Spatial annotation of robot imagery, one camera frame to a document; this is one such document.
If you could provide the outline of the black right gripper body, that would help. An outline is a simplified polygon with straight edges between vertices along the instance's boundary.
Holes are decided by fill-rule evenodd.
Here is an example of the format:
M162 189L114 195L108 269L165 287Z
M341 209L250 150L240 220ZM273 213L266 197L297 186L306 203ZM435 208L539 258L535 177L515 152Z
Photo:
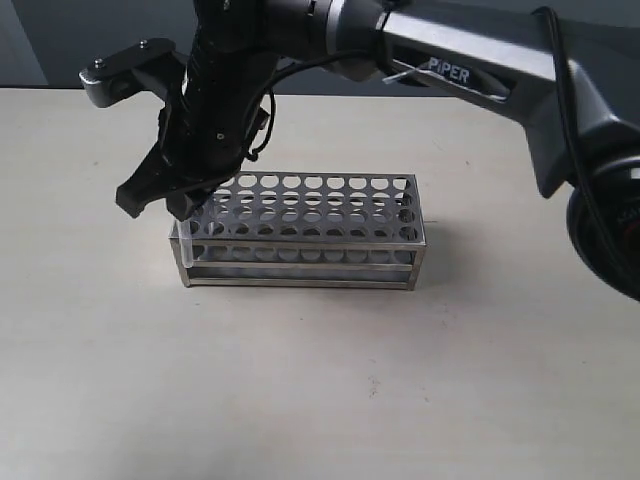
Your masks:
M155 179L161 193L207 190L244 160L261 88L274 75L272 1L197 1L182 82L160 115Z

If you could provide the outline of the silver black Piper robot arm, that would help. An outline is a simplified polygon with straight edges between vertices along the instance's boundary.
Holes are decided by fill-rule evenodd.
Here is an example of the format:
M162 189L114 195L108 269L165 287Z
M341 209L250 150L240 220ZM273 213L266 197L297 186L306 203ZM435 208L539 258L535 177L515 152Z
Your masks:
M183 77L158 138L116 192L138 216L156 200L188 218L259 148L260 104L317 67L356 81L435 86L519 123L538 189L574 191L567 230L606 284L639 295L639 35L565 21L412 1L198 1Z

